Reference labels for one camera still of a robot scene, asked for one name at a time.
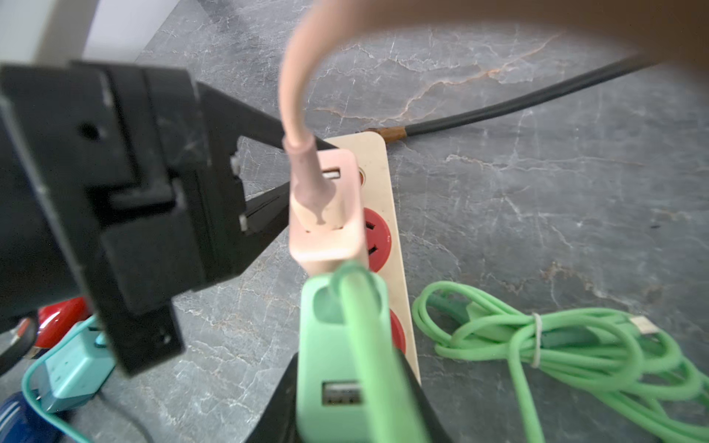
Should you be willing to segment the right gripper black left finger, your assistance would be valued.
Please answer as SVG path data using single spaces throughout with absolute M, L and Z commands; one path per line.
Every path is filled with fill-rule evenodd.
M 297 431 L 297 364 L 294 354 L 246 443 L 302 441 Z

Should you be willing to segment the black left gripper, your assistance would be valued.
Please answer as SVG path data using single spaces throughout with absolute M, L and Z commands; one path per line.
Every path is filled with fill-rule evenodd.
M 278 118 L 182 69 L 4 64 L 2 328 L 83 295 L 129 376 L 181 354 L 173 298 L 289 224 L 289 182 L 246 201 L 242 137 L 284 150 Z

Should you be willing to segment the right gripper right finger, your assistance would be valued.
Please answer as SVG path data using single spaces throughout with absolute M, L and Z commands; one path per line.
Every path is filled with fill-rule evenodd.
M 408 377 L 409 387 L 415 397 L 415 401 L 417 402 L 417 407 L 421 414 L 426 431 L 428 431 L 430 441 L 434 443 L 452 443 L 451 437 L 448 435 L 441 422 L 439 422 L 439 417 L 437 417 L 434 409 L 429 403 L 428 398 L 421 388 L 413 369 L 411 369 L 408 364 L 404 353 L 396 348 L 395 354 L 399 357 L 400 363 L 404 368 L 404 373 Z

